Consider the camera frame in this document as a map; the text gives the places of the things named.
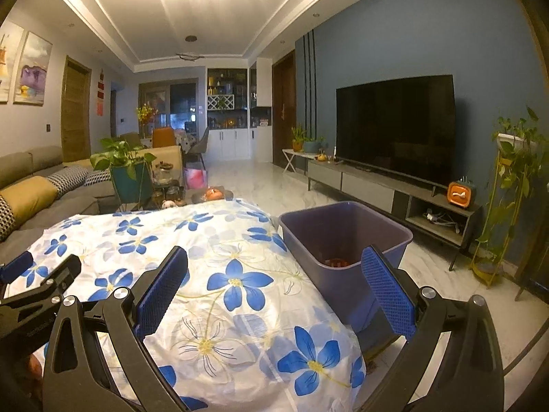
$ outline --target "ceiling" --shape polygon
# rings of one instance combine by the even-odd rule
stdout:
[[[102,51],[103,60],[139,72],[209,59],[276,58],[359,0],[38,0],[39,8],[36,1],[20,0],[16,8],[32,8],[86,49]],[[186,42],[189,35],[198,40]],[[179,53],[205,59],[184,62]]]

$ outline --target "orange radio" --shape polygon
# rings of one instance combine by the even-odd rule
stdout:
[[[461,179],[450,183],[446,197],[449,203],[467,209],[473,204],[476,193],[477,188],[474,184],[469,183],[467,179]]]

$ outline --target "blue gripper pad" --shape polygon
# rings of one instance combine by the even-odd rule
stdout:
[[[10,263],[0,266],[0,285],[13,283],[21,274],[28,270],[34,258],[28,251],[22,253],[19,257],[10,261]]]
[[[368,285],[393,331],[409,341],[416,332],[415,306],[388,266],[390,263],[372,247],[362,251],[361,269]]]
[[[157,269],[146,271],[141,276],[156,273],[142,301],[136,305],[134,333],[141,341],[156,332],[187,270],[187,253],[180,247],[174,247]]]

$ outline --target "metal bolt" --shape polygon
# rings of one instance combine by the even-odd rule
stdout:
[[[116,291],[114,291],[114,297],[117,299],[124,299],[130,293],[127,288],[119,288]]]
[[[425,287],[421,289],[421,295],[426,299],[434,299],[436,297],[436,291],[431,287]]]
[[[486,305],[486,300],[484,299],[484,297],[475,294],[473,296],[473,303],[475,305],[478,305],[479,307],[483,307],[484,305]]]
[[[63,300],[63,305],[66,307],[70,307],[74,302],[76,301],[76,298],[74,296],[66,297],[65,300]]]

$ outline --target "bed sheet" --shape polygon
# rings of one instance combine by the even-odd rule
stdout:
[[[7,296],[34,288],[68,255],[82,272],[66,295],[104,299],[156,268],[173,246],[189,272],[144,343],[191,410],[346,412],[366,376],[360,347],[271,224],[237,199],[156,212],[71,217],[29,251]],[[100,341],[123,396],[136,400],[108,335]],[[36,355],[43,364],[46,348]]]

